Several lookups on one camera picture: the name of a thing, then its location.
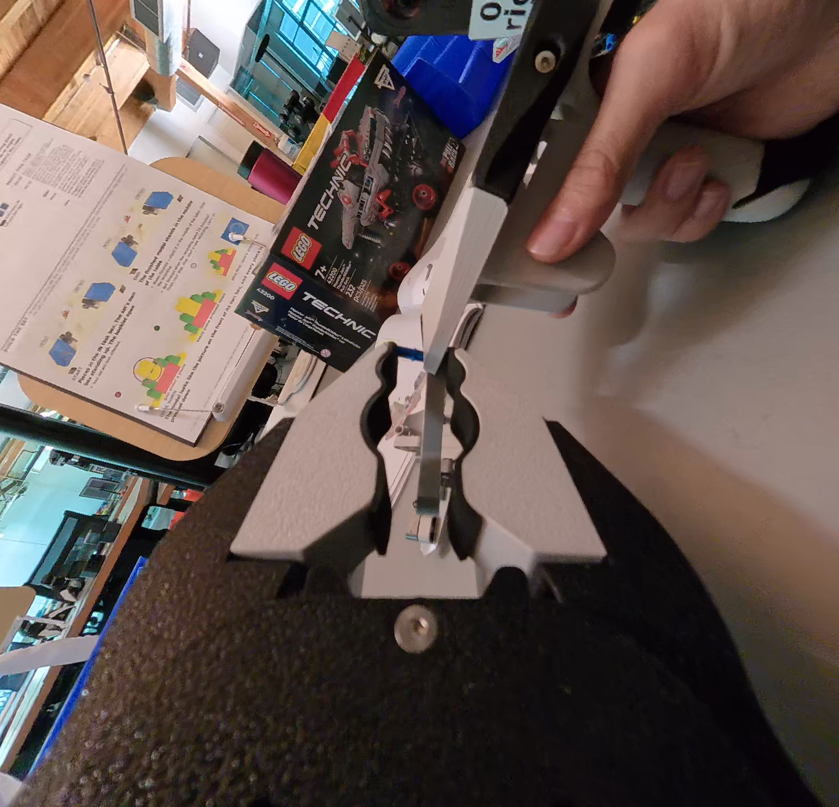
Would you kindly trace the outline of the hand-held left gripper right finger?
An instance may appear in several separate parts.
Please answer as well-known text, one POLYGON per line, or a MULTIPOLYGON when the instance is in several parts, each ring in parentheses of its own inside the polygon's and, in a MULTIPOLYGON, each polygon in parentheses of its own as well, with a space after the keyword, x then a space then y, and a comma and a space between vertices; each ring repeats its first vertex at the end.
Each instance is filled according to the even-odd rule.
POLYGON ((462 446, 447 509, 451 547, 478 569, 604 559, 605 546, 548 424, 469 352, 450 350, 451 430, 462 446))

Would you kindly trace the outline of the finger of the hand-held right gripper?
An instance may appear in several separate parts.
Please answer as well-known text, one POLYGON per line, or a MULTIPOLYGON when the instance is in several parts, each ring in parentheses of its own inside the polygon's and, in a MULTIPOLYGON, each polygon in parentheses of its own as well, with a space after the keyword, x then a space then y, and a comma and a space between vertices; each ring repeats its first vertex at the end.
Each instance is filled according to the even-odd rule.
POLYGON ((448 310, 444 304, 454 302, 461 288, 456 270, 454 247, 455 228, 451 224, 440 227, 428 251, 408 272, 397 292, 397 313, 386 319, 379 330, 379 345, 394 342, 398 345, 425 349, 422 329, 422 309, 428 294, 432 294, 432 312, 448 310))
POLYGON ((423 301, 424 368, 430 375, 440 368, 507 213, 501 198, 468 187, 446 223, 423 301))

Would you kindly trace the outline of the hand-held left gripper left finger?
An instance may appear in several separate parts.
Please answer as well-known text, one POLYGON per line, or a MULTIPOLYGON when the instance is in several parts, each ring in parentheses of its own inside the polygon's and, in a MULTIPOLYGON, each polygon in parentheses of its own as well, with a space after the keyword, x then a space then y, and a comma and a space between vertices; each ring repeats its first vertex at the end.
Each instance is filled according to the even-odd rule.
POLYGON ((395 347, 371 347, 296 415, 230 548, 252 560, 387 552, 392 507, 378 444, 391 427, 395 347))

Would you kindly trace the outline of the person's right hand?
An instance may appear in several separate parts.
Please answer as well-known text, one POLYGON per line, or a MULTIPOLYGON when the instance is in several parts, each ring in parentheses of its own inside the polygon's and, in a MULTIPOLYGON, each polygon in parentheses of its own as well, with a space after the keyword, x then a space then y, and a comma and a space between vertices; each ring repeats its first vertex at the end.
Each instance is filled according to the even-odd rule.
POLYGON ((747 139, 812 130, 838 106, 838 0, 658 0, 619 46, 600 108, 530 256, 572 256, 613 212, 664 122, 747 139))

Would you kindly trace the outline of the blue plastic bin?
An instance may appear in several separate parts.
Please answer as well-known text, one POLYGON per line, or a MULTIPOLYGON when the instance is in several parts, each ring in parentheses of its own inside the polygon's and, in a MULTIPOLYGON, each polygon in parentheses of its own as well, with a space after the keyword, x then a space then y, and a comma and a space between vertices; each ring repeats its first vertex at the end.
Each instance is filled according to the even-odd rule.
POLYGON ((518 47, 517 36, 476 41, 465 35, 413 35, 393 64, 437 118, 464 140, 488 116, 518 47))

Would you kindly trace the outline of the black toy set box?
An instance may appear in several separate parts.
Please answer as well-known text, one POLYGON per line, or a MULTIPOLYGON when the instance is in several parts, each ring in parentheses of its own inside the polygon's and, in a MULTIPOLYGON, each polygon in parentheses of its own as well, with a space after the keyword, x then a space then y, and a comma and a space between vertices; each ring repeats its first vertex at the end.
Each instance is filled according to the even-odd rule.
POLYGON ((398 311, 465 155, 375 54, 286 207, 236 312, 346 372, 398 311))

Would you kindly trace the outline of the grey brick assembly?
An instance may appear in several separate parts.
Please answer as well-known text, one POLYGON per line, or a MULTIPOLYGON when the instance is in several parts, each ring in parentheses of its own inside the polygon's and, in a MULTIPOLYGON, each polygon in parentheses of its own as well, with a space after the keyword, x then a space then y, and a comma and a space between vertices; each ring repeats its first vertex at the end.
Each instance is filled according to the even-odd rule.
MULTIPOLYGON (((393 447, 404 452, 412 458, 411 467, 416 470, 416 491, 412 507, 416 499, 418 476, 419 476, 419 450, 421 442, 421 430, 425 413, 425 382, 420 394, 419 406, 405 414, 403 419, 393 424, 393 447)), ((447 511, 451 499, 451 488, 454 477, 455 459, 461 455, 462 447, 451 429, 451 408, 452 403, 446 393, 445 427, 443 432, 442 448, 442 473, 441 473, 441 502, 440 515, 438 518, 430 519, 420 517, 414 509, 414 517, 406 530, 406 538, 417 542, 423 555, 434 554, 444 539, 447 524, 447 511)))

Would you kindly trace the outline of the maroon cylinder cup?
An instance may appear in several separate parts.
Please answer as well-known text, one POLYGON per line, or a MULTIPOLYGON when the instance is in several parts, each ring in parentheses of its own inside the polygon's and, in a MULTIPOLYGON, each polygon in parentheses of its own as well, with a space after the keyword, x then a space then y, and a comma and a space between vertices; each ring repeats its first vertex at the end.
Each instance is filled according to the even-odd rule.
POLYGON ((292 165, 257 142, 243 155, 238 173, 254 190, 283 205, 289 204, 302 180, 292 165))

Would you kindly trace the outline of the glass window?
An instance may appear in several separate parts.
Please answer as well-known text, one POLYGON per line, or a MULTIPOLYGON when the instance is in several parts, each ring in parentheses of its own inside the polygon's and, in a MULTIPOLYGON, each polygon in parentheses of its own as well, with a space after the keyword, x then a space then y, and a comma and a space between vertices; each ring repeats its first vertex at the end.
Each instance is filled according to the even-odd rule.
POLYGON ((293 91, 324 104, 346 67, 327 45, 341 0, 261 0, 244 29, 232 89, 279 125, 293 91))

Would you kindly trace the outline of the printed instruction sheet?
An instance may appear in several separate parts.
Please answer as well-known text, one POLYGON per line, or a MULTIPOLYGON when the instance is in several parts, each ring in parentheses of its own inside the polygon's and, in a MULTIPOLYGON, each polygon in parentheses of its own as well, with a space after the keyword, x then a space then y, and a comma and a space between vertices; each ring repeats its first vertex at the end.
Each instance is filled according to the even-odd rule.
POLYGON ((196 445, 257 340, 236 307, 273 224, 2 106, 1 360, 196 445))

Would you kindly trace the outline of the white paper strip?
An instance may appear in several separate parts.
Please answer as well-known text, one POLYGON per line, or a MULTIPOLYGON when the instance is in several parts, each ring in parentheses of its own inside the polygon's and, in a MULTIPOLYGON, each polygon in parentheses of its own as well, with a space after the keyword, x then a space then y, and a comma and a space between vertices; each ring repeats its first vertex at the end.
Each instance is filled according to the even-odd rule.
POLYGON ((8 651, 1 655, 1 677, 84 663, 95 651, 99 638, 99 635, 62 637, 8 651))

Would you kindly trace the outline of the black metal rail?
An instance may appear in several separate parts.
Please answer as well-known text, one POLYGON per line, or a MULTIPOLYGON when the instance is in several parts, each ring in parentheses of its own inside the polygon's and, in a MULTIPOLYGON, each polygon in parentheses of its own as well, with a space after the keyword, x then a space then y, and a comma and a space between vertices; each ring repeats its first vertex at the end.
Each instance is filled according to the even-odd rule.
POLYGON ((31 440, 37 445, 89 459, 97 465, 109 465, 149 480, 186 488, 208 488, 225 472, 224 468, 216 466, 214 454, 175 461, 86 426, 48 419, 5 404, 1 405, 1 435, 31 440))

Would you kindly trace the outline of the grey wall speaker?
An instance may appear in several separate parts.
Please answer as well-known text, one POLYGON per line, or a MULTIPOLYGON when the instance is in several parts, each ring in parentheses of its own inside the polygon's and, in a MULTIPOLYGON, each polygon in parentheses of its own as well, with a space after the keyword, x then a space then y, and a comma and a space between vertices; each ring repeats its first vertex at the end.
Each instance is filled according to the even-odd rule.
POLYGON ((188 33, 186 60, 205 78, 210 78, 218 66, 221 50, 200 29, 191 28, 188 33))

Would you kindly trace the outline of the silver ventilation duct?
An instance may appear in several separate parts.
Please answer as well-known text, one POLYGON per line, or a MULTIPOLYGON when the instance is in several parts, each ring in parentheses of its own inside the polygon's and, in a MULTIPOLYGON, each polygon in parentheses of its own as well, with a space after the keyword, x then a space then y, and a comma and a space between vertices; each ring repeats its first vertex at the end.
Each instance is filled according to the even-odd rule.
POLYGON ((142 28, 145 54, 156 74, 173 77, 183 57, 187 0, 129 0, 134 21, 142 28))

